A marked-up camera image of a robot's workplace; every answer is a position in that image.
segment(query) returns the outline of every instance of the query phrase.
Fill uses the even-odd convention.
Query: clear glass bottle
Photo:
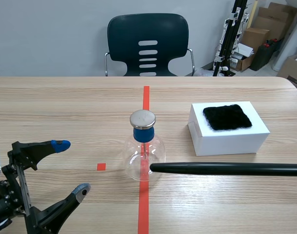
[[[149,166],[166,160],[164,144],[155,135],[155,122],[155,114],[148,110],[138,110],[130,116],[133,135],[124,145],[123,158],[126,173],[133,179],[140,181],[157,179],[159,173],[153,173]]]

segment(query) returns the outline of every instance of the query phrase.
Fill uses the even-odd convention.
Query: black sponge
[[[237,128],[250,128],[250,119],[236,105],[207,107],[203,113],[213,130],[234,130]]]

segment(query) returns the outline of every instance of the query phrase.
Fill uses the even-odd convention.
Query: small red square
[[[106,163],[98,163],[97,171],[105,171],[106,170]]]

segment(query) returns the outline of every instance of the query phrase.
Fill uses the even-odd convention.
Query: robotic arm
[[[70,147],[67,140],[41,143],[12,144],[9,164],[2,167],[6,180],[0,181],[0,230],[12,223],[12,218],[25,218],[28,234],[57,234],[68,216],[90,191],[90,184],[81,184],[64,200],[40,211],[32,206],[24,170],[37,170],[37,164],[46,156],[60,153]]]

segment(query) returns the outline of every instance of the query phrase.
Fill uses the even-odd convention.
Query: white box
[[[234,104],[242,108],[252,127],[213,130],[203,114],[203,109]],[[197,156],[256,153],[270,133],[249,101],[193,103],[188,127]]]

